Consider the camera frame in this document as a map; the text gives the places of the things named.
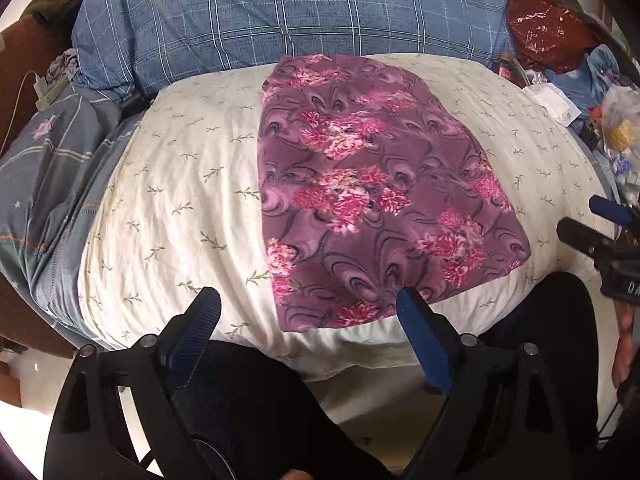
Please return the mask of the person's right hand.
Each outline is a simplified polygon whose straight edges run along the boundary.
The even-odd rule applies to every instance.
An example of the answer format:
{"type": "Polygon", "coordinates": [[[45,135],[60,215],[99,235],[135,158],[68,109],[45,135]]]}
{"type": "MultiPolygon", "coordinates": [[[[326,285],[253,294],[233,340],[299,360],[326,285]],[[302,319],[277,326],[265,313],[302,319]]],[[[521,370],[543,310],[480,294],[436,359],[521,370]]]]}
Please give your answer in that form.
{"type": "Polygon", "coordinates": [[[615,314],[618,328],[618,343],[612,366],[612,381],[618,388],[628,377],[636,350],[632,332],[634,331],[634,308],[629,304],[615,301],[615,314]]]}

